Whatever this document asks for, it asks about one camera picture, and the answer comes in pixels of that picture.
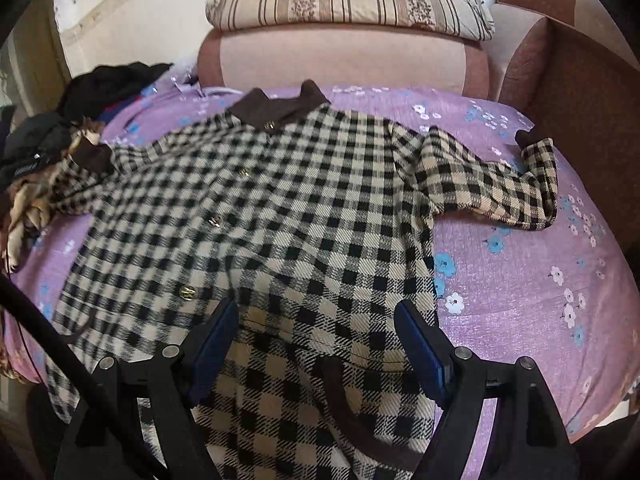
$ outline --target brown collar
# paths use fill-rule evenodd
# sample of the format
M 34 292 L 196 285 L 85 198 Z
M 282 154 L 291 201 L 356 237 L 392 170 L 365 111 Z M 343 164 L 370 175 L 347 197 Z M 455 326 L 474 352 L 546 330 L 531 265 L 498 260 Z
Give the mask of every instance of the brown collar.
M 254 88 L 228 111 L 254 128 L 271 131 L 304 118 L 328 102 L 316 83 L 308 79 L 302 83 L 299 97 L 269 99 L 262 90 Z

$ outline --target blue gripper pad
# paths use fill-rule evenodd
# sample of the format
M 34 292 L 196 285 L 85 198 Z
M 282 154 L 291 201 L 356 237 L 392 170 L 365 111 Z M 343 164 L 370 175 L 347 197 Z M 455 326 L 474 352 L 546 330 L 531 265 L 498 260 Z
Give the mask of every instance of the blue gripper pad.
M 209 396 L 231 342 L 238 333 L 238 306 L 220 301 L 209 320 L 191 330 L 182 344 L 190 368 L 186 397 L 190 408 Z
M 394 325 L 424 394 L 445 410 L 454 389 L 453 345 L 442 330 L 427 325 L 409 300 L 396 305 Z

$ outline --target sofa armrest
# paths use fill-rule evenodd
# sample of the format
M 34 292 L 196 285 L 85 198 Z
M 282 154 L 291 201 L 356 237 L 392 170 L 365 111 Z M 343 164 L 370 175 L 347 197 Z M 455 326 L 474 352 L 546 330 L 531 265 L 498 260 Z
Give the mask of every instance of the sofa armrest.
M 636 70 L 640 70 L 640 62 L 599 0 L 496 1 L 501 4 L 533 10 L 569 25 L 620 56 Z
M 552 44 L 546 16 L 519 7 L 491 7 L 495 33 L 482 42 L 489 62 L 489 99 L 525 110 L 546 68 Z

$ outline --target bed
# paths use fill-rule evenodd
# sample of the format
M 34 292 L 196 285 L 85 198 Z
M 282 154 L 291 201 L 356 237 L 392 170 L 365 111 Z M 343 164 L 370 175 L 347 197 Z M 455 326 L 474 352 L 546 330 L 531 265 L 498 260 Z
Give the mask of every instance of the bed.
M 175 67 L 108 124 L 103 140 L 147 144 L 169 130 L 221 112 L 252 86 L 270 88 L 266 90 L 270 97 L 297 95 L 293 82 L 301 79 L 302 69 L 310 69 L 304 62 L 293 64 L 296 69 L 285 74 L 267 69 L 253 73 L 254 82 L 251 71 L 247 75 L 225 69 L 225 65 L 237 65 L 225 55 L 234 52 L 233 56 L 240 56 L 238 52 L 242 52 L 247 56 L 251 44 L 264 47 L 269 41 L 277 43 L 277 36 L 282 35 L 298 35 L 299 41 L 313 44 L 317 43 L 313 38 L 327 35 L 321 25 L 293 27 L 241 31 L 226 39 L 213 32 L 198 60 L 202 85 L 185 82 L 191 75 L 189 66 Z M 350 34 L 347 30 L 353 31 L 349 28 L 353 26 L 343 27 L 342 37 Z M 332 31 L 340 37 L 340 28 Z M 356 32 L 364 43 L 371 41 L 367 34 L 382 34 L 378 29 Z M 397 79 L 387 77 L 385 81 L 384 67 L 372 74 L 366 71 L 371 60 L 360 61 L 362 65 L 350 60 L 334 67 L 333 72 L 322 70 L 318 75 L 322 92 L 333 107 L 391 118 L 425 134 L 429 126 L 437 125 L 482 159 L 502 161 L 516 170 L 521 167 L 514 135 L 519 129 L 531 129 L 533 123 L 516 108 L 487 100 L 493 97 L 492 87 L 483 74 L 489 73 L 490 65 L 477 43 L 442 36 L 433 36 L 430 41 L 428 34 L 388 29 L 383 37 L 393 37 L 390 41 L 407 46 L 428 43 L 433 47 L 432 60 L 455 67 L 463 59 L 464 68 L 446 76 L 443 71 L 430 72 L 431 67 L 424 63 L 411 70 L 417 56 L 412 52 L 404 62 L 392 61 Z M 436 43 L 446 47 L 433 46 Z M 338 46 L 326 55 L 344 60 Z M 345 67 L 352 72 L 345 73 Z M 416 84 L 419 81 L 428 84 L 420 86 Z M 531 96 L 518 98 L 524 100 L 518 107 L 526 109 Z M 434 231 L 435 293 L 440 326 L 454 344 L 468 346 L 480 357 L 492 360 L 514 362 L 524 354 L 536 360 L 571 440 L 577 440 L 606 418 L 640 374 L 640 297 L 616 238 L 580 176 L 558 150 L 556 160 L 558 216 L 546 230 L 511 230 L 470 214 L 438 218 Z M 89 217 L 56 218 L 14 276 L 14 282 L 50 320 L 55 320 L 56 301 L 90 222 Z M 15 324 L 7 315 L 4 321 L 4 342 L 12 367 L 31 381 L 45 377 L 42 351 L 26 335 L 27 353 Z M 468 480 L 480 471 L 492 409 L 488 402 L 465 472 Z

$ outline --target checkered shirt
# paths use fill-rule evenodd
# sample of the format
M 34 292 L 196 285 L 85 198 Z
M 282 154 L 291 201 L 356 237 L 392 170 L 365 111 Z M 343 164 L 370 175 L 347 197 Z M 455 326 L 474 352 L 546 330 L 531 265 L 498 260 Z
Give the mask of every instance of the checkered shirt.
M 238 336 L 194 410 L 222 476 L 408 479 L 344 436 L 318 363 L 342 361 L 332 387 L 375 439 L 422 453 L 434 405 L 402 351 L 394 307 L 407 298 L 436 323 L 435 215 L 468 209 L 528 230 L 551 224 L 551 140 L 523 159 L 520 175 L 438 128 L 418 134 L 329 104 L 270 134 L 227 111 L 146 148 L 113 148 L 105 174 L 67 159 L 55 205 L 94 220 L 53 324 L 73 333 L 94 311 L 72 345 L 92 370 L 107 353 L 135 361 L 179 344 L 232 298 Z M 69 420 L 78 394 L 50 360 L 47 377 Z

